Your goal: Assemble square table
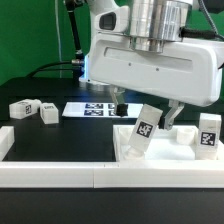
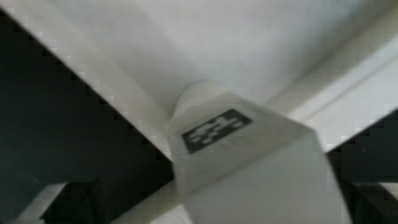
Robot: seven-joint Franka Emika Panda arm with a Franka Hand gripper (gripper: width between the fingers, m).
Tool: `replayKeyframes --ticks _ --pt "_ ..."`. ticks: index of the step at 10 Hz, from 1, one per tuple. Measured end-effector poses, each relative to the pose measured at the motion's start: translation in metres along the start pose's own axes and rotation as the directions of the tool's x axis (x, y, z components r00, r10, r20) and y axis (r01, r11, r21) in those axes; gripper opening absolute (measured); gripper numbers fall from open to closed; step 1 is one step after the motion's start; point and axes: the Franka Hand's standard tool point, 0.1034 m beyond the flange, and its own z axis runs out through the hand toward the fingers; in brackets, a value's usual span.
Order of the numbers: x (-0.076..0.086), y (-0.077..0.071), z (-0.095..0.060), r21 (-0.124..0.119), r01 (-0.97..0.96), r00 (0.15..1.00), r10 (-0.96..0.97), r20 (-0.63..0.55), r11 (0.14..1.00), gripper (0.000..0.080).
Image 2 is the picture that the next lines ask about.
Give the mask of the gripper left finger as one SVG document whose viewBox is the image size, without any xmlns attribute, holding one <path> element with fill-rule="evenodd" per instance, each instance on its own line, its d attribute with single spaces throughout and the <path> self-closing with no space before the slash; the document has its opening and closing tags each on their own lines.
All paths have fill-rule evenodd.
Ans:
<svg viewBox="0 0 398 224">
<path fill-rule="evenodd" d="M 101 224 L 99 183 L 49 185 L 10 224 Z"/>
</svg>

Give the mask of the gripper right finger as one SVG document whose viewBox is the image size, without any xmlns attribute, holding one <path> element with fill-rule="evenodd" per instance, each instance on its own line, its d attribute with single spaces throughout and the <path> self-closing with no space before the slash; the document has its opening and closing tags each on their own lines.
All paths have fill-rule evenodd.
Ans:
<svg viewBox="0 0 398 224">
<path fill-rule="evenodd" d="M 351 224 L 398 224 L 398 199 L 378 183 L 341 183 Z"/>
</svg>

